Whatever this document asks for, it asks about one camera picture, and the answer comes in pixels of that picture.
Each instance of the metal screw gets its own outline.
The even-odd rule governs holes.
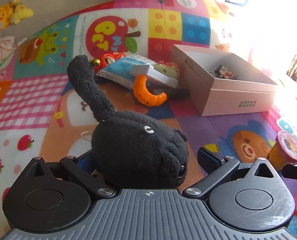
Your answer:
[[[104,188],[100,188],[97,191],[98,194],[100,194],[101,196],[109,196],[113,194],[113,189],[108,188],[108,187],[104,187]]]
[[[197,196],[202,193],[202,191],[196,187],[190,187],[190,188],[186,189],[185,192],[187,195],[190,195],[190,196]]]

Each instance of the yellow duck plush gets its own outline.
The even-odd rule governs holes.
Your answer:
[[[13,13],[14,10],[9,3],[0,6],[0,30],[11,24]]]
[[[15,6],[14,14],[11,19],[12,24],[18,24],[21,20],[33,16],[33,11],[21,4],[21,0],[11,0],[11,6]]]

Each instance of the blue packet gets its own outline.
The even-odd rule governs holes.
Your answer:
[[[156,62],[138,54],[132,54],[111,63],[101,69],[96,75],[112,80],[131,90],[135,80],[135,76],[131,75],[132,66],[147,64],[156,64]]]

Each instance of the open box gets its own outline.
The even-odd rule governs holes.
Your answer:
[[[263,112],[273,105],[277,84],[233,53],[174,45],[170,60],[181,68],[179,85],[189,89],[202,116]],[[212,76],[219,65],[237,74],[238,80]]]

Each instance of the colorful blanket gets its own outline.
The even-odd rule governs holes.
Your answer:
[[[238,7],[215,0],[117,0],[68,16],[14,50],[0,66],[0,237],[10,229],[3,198],[31,158],[56,162],[91,147],[81,133],[97,122],[66,75],[74,56],[128,51],[168,62],[172,45],[186,44],[248,58],[238,39],[238,14]],[[297,138],[292,97],[277,98],[265,113],[201,117],[190,100],[145,107],[118,84],[100,77],[97,83],[117,109],[147,114],[187,134],[188,175],[180,190],[205,176],[196,161],[201,146],[253,162],[267,156],[279,130]],[[285,183],[297,204],[297,181]],[[289,229],[297,236],[297,206]]]

